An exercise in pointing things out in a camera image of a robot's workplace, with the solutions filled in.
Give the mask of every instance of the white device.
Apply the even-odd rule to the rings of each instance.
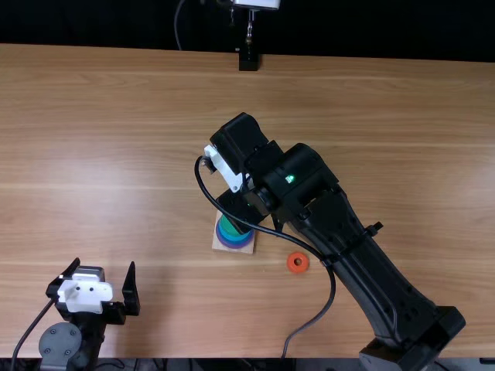
[[[280,7],[280,0],[234,0],[234,5],[246,8],[277,10]]]

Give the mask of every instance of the black cable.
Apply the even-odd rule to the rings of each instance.
[[[443,371],[450,371],[448,368],[446,368],[444,365],[442,365],[439,361],[433,361],[433,363],[436,364],[441,369],[443,369]]]
[[[114,366],[114,367],[117,367],[118,369],[124,369],[125,368],[125,363],[123,363],[119,358],[113,358],[112,360],[119,362],[120,365],[116,365],[115,363],[112,363],[112,362],[103,362],[103,363],[100,363],[99,365],[97,365],[96,367],[94,367],[94,369],[99,369],[100,367],[103,367],[103,366]]]
[[[218,201],[215,200],[215,198],[208,192],[208,189],[203,183],[203,180],[201,179],[201,174],[200,174],[200,163],[204,159],[203,156],[198,157],[196,160],[196,163],[194,164],[194,175],[196,176],[196,181],[198,182],[198,186],[201,189],[201,192],[205,195],[205,197],[210,201],[210,203],[215,206],[222,214],[228,216],[229,218],[238,221],[239,223],[244,224],[245,226],[248,226],[252,228],[253,230],[259,230],[260,232],[264,232],[267,234],[271,234],[272,236],[275,237],[280,237],[283,238],[284,240],[291,241],[292,243],[295,243],[296,245],[299,245],[302,247],[304,250],[307,250],[311,254],[313,254],[315,257],[317,257],[319,260],[323,260],[323,255],[316,250],[314,247],[311,247],[308,245],[306,242],[301,241],[298,238],[295,238],[294,236],[291,236],[290,234],[283,233],[283,232],[277,232],[276,230],[271,230],[270,228],[266,228],[264,226],[258,226],[256,224],[249,223],[245,220],[242,220],[238,216],[235,216],[234,214],[229,213],[226,211],[221,204],[218,203]]]
[[[50,307],[53,305],[54,302],[55,299],[50,299],[48,304],[45,305],[45,308],[43,308],[41,312],[36,316],[36,318],[34,318],[32,324],[29,325],[28,329],[26,330],[26,332],[24,332],[24,335],[15,346],[14,353],[12,354],[12,361],[10,362],[10,371],[15,370],[15,361],[17,360],[17,355],[19,354],[19,350],[21,349],[22,344],[24,344],[24,341],[28,338],[31,331],[36,327],[36,325],[38,325],[38,322],[48,312],[48,310],[50,309]]]
[[[333,274],[333,269],[331,267],[325,267],[326,271],[330,277],[330,296],[328,300],[326,301],[325,305],[323,306],[322,310],[319,311],[313,318],[311,318],[307,323],[302,325],[301,327],[297,328],[291,335],[287,337],[285,340],[284,344],[284,351],[282,352],[282,357],[281,359],[284,359],[285,356],[287,355],[287,348],[288,348],[288,343],[291,341],[291,339],[299,334],[300,332],[304,331],[307,329],[309,326],[315,324],[318,320],[320,320],[325,313],[329,310],[330,306],[333,303],[333,299],[335,298],[335,290],[336,290],[336,282],[335,282],[335,275]]]
[[[241,218],[226,211],[222,207],[222,205],[219,204],[218,201],[216,201],[215,198],[208,192],[208,189],[206,188],[206,186],[203,183],[203,180],[201,179],[200,163],[202,160],[204,160],[204,157],[200,156],[196,160],[196,163],[194,164],[194,175],[196,176],[196,181],[198,182],[198,186],[200,187],[201,192],[203,192],[203,194],[208,199],[208,201],[210,201],[210,203],[213,206],[215,206],[222,214],[229,216],[231,219],[234,219],[234,220],[238,221],[239,223],[243,223],[245,226],[249,226],[253,230],[259,230],[260,232],[265,232],[265,233],[271,234],[272,236],[280,237],[280,238],[283,238],[285,240],[291,241],[291,242],[295,243],[296,245],[299,245],[303,249],[307,250],[308,252],[310,252],[314,256],[316,256],[320,261],[324,259],[324,256],[318,250],[316,250],[314,247],[311,247],[306,242],[301,241],[298,238],[295,238],[295,237],[293,237],[289,234],[283,233],[283,232],[271,230],[270,228],[265,228],[263,226],[257,226],[256,224],[248,223],[245,220],[242,220]],[[292,332],[287,337],[287,339],[285,340],[284,350],[282,352],[281,359],[285,358],[285,356],[287,354],[288,344],[291,341],[291,339],[294,336],[296,336],[297,334],[299,334],[300,332],[304,331],[309,326],[316,323],[318,320],[320,320],[325,315],[325,313],[329,310],[330,306],[333,303],[333,299],[335,298],[335,291],[336,291],[335,275],[333,274],[333,269],[331,266],[326,265],[325,268],[326,268],[326,272],[328,273],[329,278],[330,278],[330,295],[329,295],[329,298],[326,301],[323,308],[321,309],[321,311],[319,311],[313,318],[311,318],[309,321],[307,321],[307,323],[305,323],[301,327],[297,328],[294,332]]]
[[[177,49],[182,50],[183,48],[180,45],[179,41],[179,31],[177,30],[177,22],[179,21],[179,13],[180,9],[183,7],[185,0],[179,0],[179,4],[177,5],[176,8],[176,13],[173,16],[173,32],[176,35],[176,43],[177,43]]]
[[[162,367],[160,367],[160,365],[158,364],[158,361],[156,360],[156,358],[153,358],[153,362],[155,363],[156,369],[158,369],[158,370],[160,370],[160,369],[167,370],[167,362],[169,360],[167,358],[161,358],[161,360],[162,360]]]

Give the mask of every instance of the wooden base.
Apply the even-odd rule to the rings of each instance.
[[[254,232],[254,238],[250,241],[250,243],[240,249],[230,249],[229,247],[222,244],[220,240],[218,240],[215,228],[217,227],[218,220],[221,217],[222,213],[220,211],[217,211],[217,217],[215,218],[215,224],[213,226],[213,243],[211,245],[211,248],[213,250],[227,251],[229,253],[254,254],[254,240],[256,239],[256,232]]]

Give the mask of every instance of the black clamp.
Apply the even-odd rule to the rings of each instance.
[[[348,246],[346,246],[345,249],[343,249],[339,253],[329,255],[328,257],[324,257],[324,259],[320,261],[321,264],[325,268],[331,267],[337,261],[339,261],[342,258],[342,256],[347,255],[350,251],[360,246],[361,242],[363,242],[366,236],[375,237],[378,234],[378,231],[381,230],[383,227],[384,225],[381,222],[376,222],[372,226],[367,226],[366,228],[364,228],[362,234],[359,235],[354,242],[350,243]]]

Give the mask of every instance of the gray cable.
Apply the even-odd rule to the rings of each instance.
[[[179,33],[177,32],[177,21],[179,19],[180,9],[183,7],[184,2],[186,2],[186,0],[179,1],[179,4],[177,5],[176,8],[176,14],[173,16],[173,32],[176,34],[176,43],[177,43],[177,48],[179,48],[179,50],[182,50],[183,48],[180,45]]]

